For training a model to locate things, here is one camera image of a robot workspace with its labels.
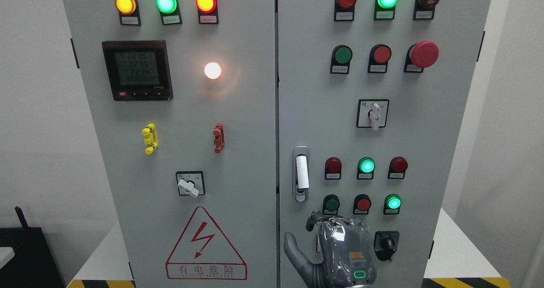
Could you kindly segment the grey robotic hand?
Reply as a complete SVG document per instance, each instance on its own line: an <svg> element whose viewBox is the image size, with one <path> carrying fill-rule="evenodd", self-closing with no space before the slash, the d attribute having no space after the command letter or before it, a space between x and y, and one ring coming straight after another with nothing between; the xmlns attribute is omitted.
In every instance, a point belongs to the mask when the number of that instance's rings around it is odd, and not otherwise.
<svg viewBox="0 0 544 288"><path fill-rule="evenodd" d="M284 233L284 253L308 288L371 288L377 258L368 226L359 220L313 211L306 230L317 227L323 260L312 263L291 232Z"/></svg>

